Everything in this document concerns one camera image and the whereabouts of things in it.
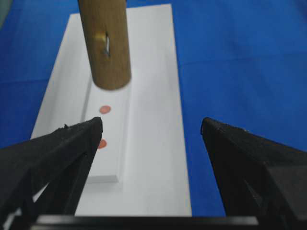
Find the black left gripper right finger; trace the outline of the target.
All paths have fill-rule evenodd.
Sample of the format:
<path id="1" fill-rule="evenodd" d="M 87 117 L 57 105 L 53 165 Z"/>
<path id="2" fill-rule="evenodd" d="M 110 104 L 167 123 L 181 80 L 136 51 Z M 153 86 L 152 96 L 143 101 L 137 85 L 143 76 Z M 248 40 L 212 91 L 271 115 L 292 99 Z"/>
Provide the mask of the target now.
<path id="1" fill-rule="evenodd" d="M 265 230 L 306 229 L 306 152 L 208 117 L 201 135 L 228 221 Z"/>

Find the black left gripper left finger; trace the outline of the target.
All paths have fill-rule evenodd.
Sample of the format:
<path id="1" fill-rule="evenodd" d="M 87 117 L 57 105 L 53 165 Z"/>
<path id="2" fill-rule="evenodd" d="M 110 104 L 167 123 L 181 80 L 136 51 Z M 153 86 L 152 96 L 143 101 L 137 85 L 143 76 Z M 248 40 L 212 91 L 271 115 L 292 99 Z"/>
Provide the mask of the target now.
<path id="1" fill-rule="evenodd" d="M 14 230 L 84 230 L 75 217 L 103 133 L 101 118 L 0 150 L 0 222 Z"/>

